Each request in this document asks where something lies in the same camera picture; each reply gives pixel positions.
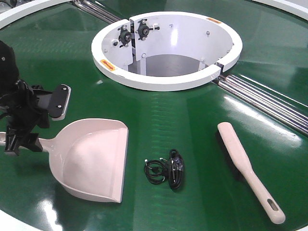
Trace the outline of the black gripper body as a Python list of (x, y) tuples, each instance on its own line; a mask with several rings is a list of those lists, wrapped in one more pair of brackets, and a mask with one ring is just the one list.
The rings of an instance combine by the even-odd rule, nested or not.
[(49, 128), (48, 105), (52, 92), (41, 85), (29, 86), (21, 79), (0, 81), (1, 118), (7, 118), (6, 133), (28, 134), (35, 126)]

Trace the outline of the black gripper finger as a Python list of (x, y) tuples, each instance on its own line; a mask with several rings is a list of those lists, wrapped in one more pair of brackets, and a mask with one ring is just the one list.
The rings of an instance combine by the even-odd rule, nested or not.
[(7, 126), (4, 152), (7, 155), (18, 156), (20, 147), (27, 148), (33, 152), (42, 152), (43, 147), (38, 136), (38, 133), (31, 133), (28, 129), (14, 129)]

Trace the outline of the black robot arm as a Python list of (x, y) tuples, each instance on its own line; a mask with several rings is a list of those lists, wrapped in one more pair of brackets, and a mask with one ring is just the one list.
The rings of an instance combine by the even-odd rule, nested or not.
[(71, 88), (65, 84), (47, 91), (41, 85), (30, 86), (20, 79), (13, 48), (1, 42), (0, 117), (7, 119), (5, 153), (19, 155), (20, 147), (42, 152), (39, 135), (32, 130), (49, 128), (50, 118), (64, 119), (70, 94)]

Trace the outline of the black gripper finger with white pad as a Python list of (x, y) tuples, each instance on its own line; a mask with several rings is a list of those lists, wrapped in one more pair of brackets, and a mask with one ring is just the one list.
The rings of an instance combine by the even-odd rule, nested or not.
[(68, 109), (70, 94), (71, 88), (66, 84), (58, 85), (54, 91), (36, 89), (38, 107), (47, 110), (52, 120), (63, 120)]

